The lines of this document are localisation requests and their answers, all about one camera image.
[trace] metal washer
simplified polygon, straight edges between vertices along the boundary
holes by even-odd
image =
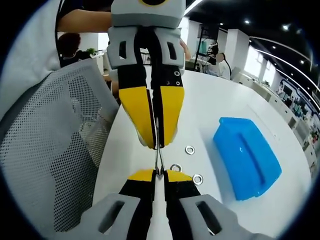
[[[182,172],[182,166],[180,164],[176,164],[175,163],[170,167],[170,170],[181,173]]]
[[[185,152],[189,155],[193,155],[196,152],[196,149],[193,146],[186,146]]]
[[[200,186],[204,182],[204,177],[201,176],[200,174],[195,174],[192,177],[192,181],[195,185]]]

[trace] gray chair back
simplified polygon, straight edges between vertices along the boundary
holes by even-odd
[[[92,206],[118,109],[97,64],[88,59],[30,88],[1,120],[2,174],[16,204],[43,237],[72,229]]]

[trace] blue plastic container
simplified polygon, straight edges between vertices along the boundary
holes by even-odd
[[[250,119],[222,117],[213,141],[238,201],[264,194],[282,173],[268,142]]]

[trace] red hair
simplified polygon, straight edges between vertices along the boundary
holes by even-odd
[[[58,51],[64,57],[71,57],[78,51],[80,42],[79,33],[64,33],[58,39]]]

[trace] white table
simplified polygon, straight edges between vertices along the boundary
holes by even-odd
[[[306,156],[284,119],[260,95],[240,84],[207,74],[185,71],[185,97],[177,135],[162,150],[165,167],[180,164],[183,172],[201,174],[202,194],[210,194],[233,210],[240,225],[253,233],[278,236],[301,207],[311,186]],[[252,119],[261,130],[282,168],[282,174],[262,196],[236,201],[224,164],[213,144],[220,117]],[[185,147],[195,148],[187,155]],[[154,167],[155,151],[143,147],[137,132],[121,107],[111,128],[101,159],[93,204],[118,193],[127,176]],[[163,182],[156,183],[148,239],[171,239],[166,218]]]

